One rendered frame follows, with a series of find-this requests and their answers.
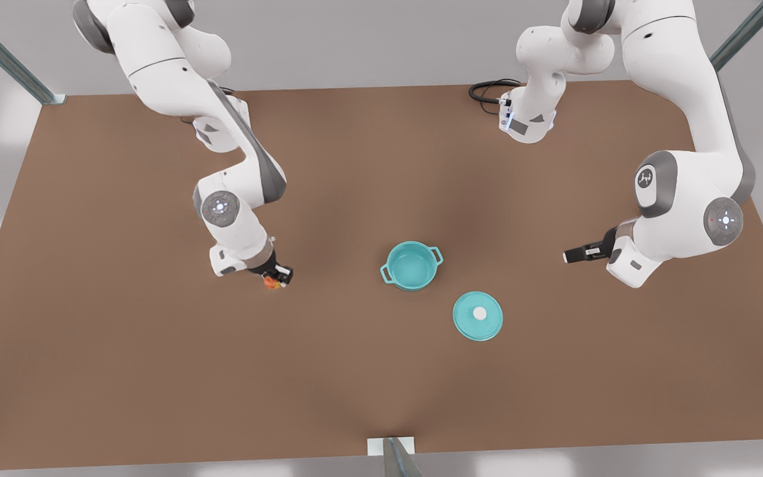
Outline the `teal lid with white knob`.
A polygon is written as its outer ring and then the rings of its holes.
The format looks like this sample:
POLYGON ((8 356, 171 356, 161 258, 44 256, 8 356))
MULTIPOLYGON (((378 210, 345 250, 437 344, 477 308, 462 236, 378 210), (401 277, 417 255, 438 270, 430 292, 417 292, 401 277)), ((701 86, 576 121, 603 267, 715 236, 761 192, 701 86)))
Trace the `teal lid with white knob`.
POLYGON ((488 341, 500 332, 503 311, 493 296, 482 291, 470 291, 454 303, 453 323, 467 339, 488 341))

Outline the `silver frame post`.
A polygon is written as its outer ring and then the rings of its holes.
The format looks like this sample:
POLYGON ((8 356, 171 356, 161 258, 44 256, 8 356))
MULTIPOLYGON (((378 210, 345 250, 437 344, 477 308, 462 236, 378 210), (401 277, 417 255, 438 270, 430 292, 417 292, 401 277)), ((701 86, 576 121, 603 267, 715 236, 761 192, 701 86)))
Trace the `silver frame post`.
POLYGON ((415 464, 414 437, 369 438, 367 456, 382 456, 384 477, 424 477, 415 464))
POLYGON ((720 72, 762 28, 763 0, 709 57, 715 72, 720 72))
POLYGON ((0 43, 0 68, 41 105, 63 105, 67 96, 50 91, 6 46, 0 43))

